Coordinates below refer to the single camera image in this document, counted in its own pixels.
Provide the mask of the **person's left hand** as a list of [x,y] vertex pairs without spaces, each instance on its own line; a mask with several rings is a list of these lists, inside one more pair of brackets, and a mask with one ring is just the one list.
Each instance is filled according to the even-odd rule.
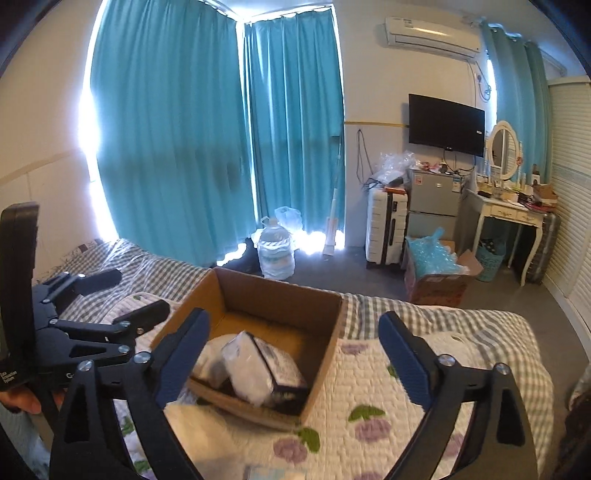
[[26,387],[15,387],[1,392],[0,402],[6,409],[13,412],[24,411],[32,415],[42,413],[41,402]]

